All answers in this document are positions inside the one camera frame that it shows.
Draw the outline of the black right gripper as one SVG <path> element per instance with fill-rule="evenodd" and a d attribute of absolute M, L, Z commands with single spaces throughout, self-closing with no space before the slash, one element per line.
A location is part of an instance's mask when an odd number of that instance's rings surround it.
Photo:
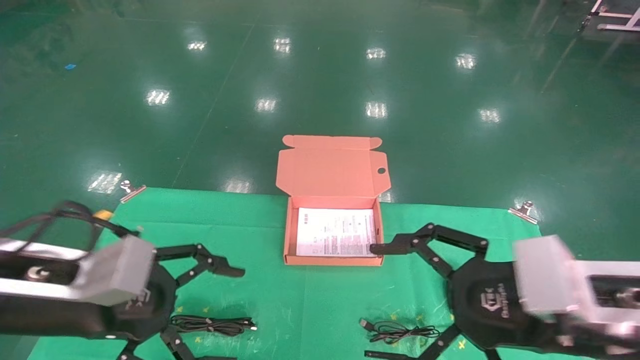
<path fill-rule="evenodd" d="M 469 260 L 458 269 L 429 247 L 439 241 L 486 258 L 489 240 L 454 228 L 428 223 L 412 234 L 396 234 L 390 243 L 371 244 L 377 256 L 418 254 L 437 274 L 447 279 L 447 301 L 455 325 L 443 332 L 433 325 L 407 327 L 402 324 L 365 324 L 371 343 L 389 346 L 405 338 L 433 339 L 418 357 L 366 350 L 364 356 L 379 360 L 437 360 L 464 335 L 482 349 L 516 347 L 548 351 L 555 347 L 553 325 L 525 312 L 521 306 L 512 262 Z"/>

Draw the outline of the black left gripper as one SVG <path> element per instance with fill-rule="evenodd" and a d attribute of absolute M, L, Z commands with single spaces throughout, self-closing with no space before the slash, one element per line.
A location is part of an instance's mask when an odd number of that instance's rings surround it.
<path fill-rule="evenodd" d="M 206 355 L 196 357 L 182 336 L 169 325 L 176 301 L 176 291 L 204 272 L 229 278 L 242 278 L 246 271 L 232 267 L 224 256 L 213 255 L 200 243 L 166 246 L 155 249 L 155 261 L 192 258 L 197 264 L 174 279 L 167 269 L 155 263 L 141 292 L 123 303 L 110 306 L 104 324 L 106 338 L 128 340 L 117 360 L 142 360 L 136 350 L 143 341 L 159 335 L 174 360 L 236 360 L 236 357 Z"/>

